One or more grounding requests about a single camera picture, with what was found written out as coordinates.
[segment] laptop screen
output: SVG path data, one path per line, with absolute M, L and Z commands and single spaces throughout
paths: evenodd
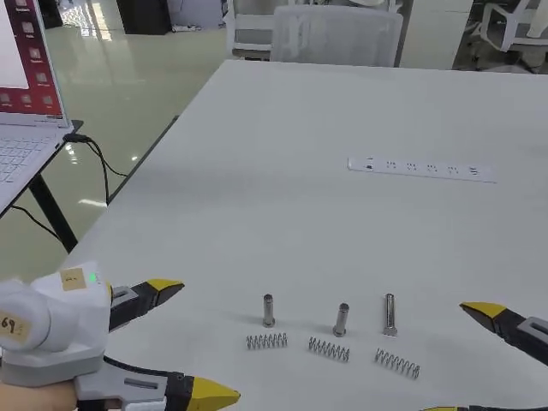
M 39 18 L 33 0 L 0 0 L 0 120 L 3 113 L 37 115 L 27 116 L 33 122 L 63 117 Z

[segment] laptop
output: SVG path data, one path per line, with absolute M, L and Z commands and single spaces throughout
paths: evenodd
M 0 215 L 73 130 L 36 0 L 0 0 Z

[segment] black cable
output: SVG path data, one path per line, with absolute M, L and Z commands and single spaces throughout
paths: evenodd
M 93 146 L 88 142 L 86 143 L 87 146 L 90 148 L 90 150 L 96 155 L 99 157 L 99 153 L 95 151 L 95 149 L 93 148 Z M 117 176 L 120 176 L 120 177 L 127 177 L 128 175 L 127 174 L 123 174 L 123 173 L 120 173 L 116 170 L 114 170 L 112 167 L 110 167 L 110 164 L 108 161 L 106 161 L 106 159 L 104 160 L 104 163 L 106 165 L 106 168 L 109 169 L 110 171 L 112 171 L 112 173 L 116 174 Z
M 48 233 L 53 235 L 58 241 L 60 241 L 59 236 L 55 234 L 55 232 L 52 229 L 47 228 L 45 225 L 43 225 L 40 221 L 38 221 L 33 214 L 29 210 L 23 207 L 19 207 L 18 205 L 12 205 L 11 208 L 19 211 L 23 211 L 25 214 L 27 214 L 27 217 L 29 217 L 31 220 L 33 220 L 34 223 L 36 223 L 39 227 L 42 229 L 45 229 Z
M 90 146 L 90 143 L 93 144 L 93 146 L 97 150 L 97 155 L 99 159 L 101 160 L 101 166 L 103 167 L 103 178 L 104 178 L 104 202 L 106 203 L 106 205 L 108 205 L 110 203 L 110 200 L 109 200 L 110 191 L 109 191 L 109 176 L 106 173 L 106 161 L 104 161 L 104 155 L 103 155 L 103 152 L 101 152 L 101 147 L 99 147 L 99 144 L 97 144 L 92 139 L 89 139 L 89 141 L 86 144 Z
M 97 144 L 95 140 L 93 140 L 91 137 L 88 137 L 84 134 L 69 134 L 65 136 L 64 140 L 67 143 L 84 143 L 89 147 L 89 149 L 93 152 L 93 154 L 99 157 L 99 159 L 101 160 L 101 166 L 103 167 L 104 198 L 105 198 L 106 205 L 108 205 L 110 203 L 110 190 L 109 190 L 109 176 L 106 171 L 107 168 L 108 170 L 116 174 L 117 176 L 127 177 L 128 175 L 119 173 L 118 171 L 110 167 L 110 164 L 108 164 L 107 161 L 104 159 L 104 155 L 103 155 L 103 152 L 101 151 L 101 147 L 99 147 L 99 144 Z

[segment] human hand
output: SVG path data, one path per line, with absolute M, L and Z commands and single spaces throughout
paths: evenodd
M 72 381 L 38 388 L 0 383 L 2 411 L 73 411 L 77 401 Z M 119 408 L 116 403 L 107 405 Z

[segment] metal pin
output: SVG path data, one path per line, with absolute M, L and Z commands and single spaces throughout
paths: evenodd
M 386 295 L 386 326 L 384 332 L 386 336 L 396 337 L 397 328 L 396 328 L 396 311 L 394 309 L 394 295 Z
M 339 314 L 337 315 L 337 323 L 333 327 L 333 334 L 335 337 L 342 337 L 346 334 L 346 318 L 348 317 L 348 310 L 350 307 L 346 302 L 339 306 Z
M 274 319 L 274 305 L 272 302 L 272 295 L 265 294 L 263 297 L 264 306 L 265 306 L 265 317 L 263 318 L 263 326 L 266 328 L 272 328 L 276 323 Z

